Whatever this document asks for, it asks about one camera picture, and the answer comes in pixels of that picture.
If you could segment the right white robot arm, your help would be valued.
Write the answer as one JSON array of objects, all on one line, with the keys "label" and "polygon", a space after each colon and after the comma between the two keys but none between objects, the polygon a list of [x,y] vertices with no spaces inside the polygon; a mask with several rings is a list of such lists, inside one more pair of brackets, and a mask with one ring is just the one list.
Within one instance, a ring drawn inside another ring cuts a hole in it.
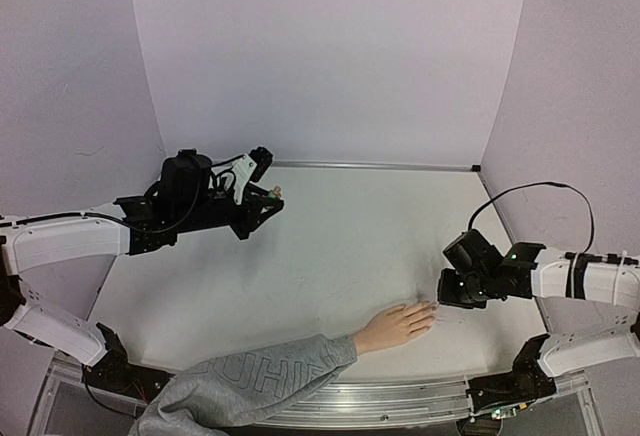
[{"label": "right white robot arm", "polygon": [[639,355],[639,259],[627,253],[569,252],[519,242],[506,253],[471,229],[443,251],[449,265],[437,287],[440,304],[483,309],[492,300],[566,302],[600,310],[586,322],[556,325],[537,343],[535,365],[546,376]]}]

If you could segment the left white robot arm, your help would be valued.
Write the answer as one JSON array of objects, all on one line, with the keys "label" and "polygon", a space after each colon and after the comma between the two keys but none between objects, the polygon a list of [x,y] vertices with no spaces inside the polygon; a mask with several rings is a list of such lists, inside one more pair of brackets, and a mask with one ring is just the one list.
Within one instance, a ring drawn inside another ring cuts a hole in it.
[{"label": "left white robot arm", "polygon": [[246,240],[284,208],[279,188],[259,185],[272,162],[264,147],[222,162],[183,149],[164,160],[158,180],[142,195],[96,209],[3,221],[2,326],[96,366],[95,374],[111,391],[128,391],[135,372],[120,358],[126,352],[114,332],[48,301],[25,274],[77,260],[146,255],[175,245],[182,234],[222,227]]}]

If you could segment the person's bare hand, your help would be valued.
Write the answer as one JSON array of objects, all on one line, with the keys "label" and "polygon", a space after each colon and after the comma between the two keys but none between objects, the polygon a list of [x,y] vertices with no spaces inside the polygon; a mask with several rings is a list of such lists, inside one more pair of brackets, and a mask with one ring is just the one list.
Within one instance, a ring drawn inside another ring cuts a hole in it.
[{"label": "person's bare hand", "polygon": [[430,331],[436,321],[435,302],[401,304],[383,310],[352,336],[358,356],[404,345]]}]

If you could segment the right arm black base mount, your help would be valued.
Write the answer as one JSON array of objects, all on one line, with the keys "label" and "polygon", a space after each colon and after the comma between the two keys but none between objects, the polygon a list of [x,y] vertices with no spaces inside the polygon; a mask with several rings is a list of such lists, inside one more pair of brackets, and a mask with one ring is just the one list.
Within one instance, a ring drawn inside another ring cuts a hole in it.
[{"label": "right arm black base mount", "polygon": [[468,381],[466,395],[471,398],[474,415],[490,411],[531,404],[556,394],[553,377],[541,369],[538,359],[548,334],[528,340],[512,363],[508,372],[475,377]]}]

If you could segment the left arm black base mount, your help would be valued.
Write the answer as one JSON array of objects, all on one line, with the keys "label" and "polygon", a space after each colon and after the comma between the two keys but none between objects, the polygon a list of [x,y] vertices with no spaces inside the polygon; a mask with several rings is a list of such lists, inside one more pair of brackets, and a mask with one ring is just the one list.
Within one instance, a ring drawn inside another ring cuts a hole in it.
[{"label": "left arm black base mount", "polygon": [[172,379],[173,374],[129,362],[119,336],[102,323],[96,324],[105,340],[106,354],[93,366],[84,366],[83,382],[109,393],[151,402]]}]

